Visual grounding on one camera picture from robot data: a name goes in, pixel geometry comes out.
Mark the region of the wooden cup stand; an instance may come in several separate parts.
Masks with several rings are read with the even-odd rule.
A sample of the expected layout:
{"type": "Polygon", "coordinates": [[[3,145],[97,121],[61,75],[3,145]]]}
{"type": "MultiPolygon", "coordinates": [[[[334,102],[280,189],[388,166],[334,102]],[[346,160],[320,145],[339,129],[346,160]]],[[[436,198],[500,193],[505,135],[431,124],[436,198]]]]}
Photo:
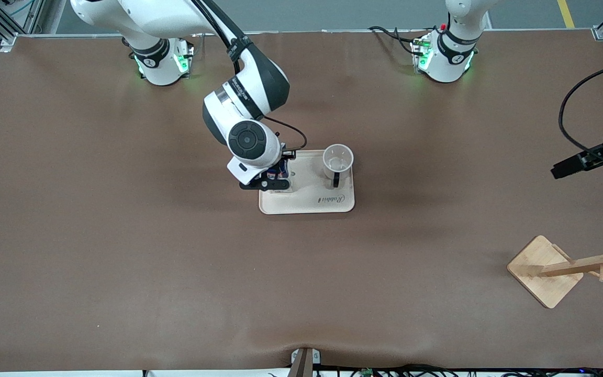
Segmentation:
{"type": "Polygon", "coordinates": [[[555,308],[585,277],[603,282],[603,254],[574,259],[543,235],[507,264],[508,272],[545,308],[555,308]]]}

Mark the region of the blue white milk carton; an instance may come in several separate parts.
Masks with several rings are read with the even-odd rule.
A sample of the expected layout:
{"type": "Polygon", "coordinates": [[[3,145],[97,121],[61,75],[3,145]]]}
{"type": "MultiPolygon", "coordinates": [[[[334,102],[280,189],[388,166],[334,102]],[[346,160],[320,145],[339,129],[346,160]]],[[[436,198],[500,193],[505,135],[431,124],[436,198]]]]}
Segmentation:
{"type": "Polygon", "coordinates": [[[273,193],[284,193],[292,190],[292,182],[288,169],[288,160],[280,159],[276,165],[266,171],[266,179],[269,181],[269,191],[273,193]]]}

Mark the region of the beige tray with bear print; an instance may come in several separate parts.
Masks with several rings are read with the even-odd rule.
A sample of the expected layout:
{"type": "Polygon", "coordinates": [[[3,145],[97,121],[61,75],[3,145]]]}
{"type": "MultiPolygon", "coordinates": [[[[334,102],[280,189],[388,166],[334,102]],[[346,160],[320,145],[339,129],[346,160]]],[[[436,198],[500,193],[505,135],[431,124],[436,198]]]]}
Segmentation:
{"type": "Polygon", "coordinates": [[[299,151],[288,164],[292,190],[259,193],[259,209],[266,215],[347,213],[355,206],[353,174],[347,185],[330,189],[323,173],[323,150],[299,151]]]}

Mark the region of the white smiley cup black handle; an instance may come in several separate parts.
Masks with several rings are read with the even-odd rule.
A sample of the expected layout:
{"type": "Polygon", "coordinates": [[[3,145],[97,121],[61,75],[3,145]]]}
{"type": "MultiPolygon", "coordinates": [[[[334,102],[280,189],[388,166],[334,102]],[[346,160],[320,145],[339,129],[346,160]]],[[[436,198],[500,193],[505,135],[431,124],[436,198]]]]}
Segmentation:
{"type": "Polygon", "coordinates": [[[341,189],[352,176],[354,153],[344,144],[332,144],[321,155],[323,173],[330,189],[341,189]]]}

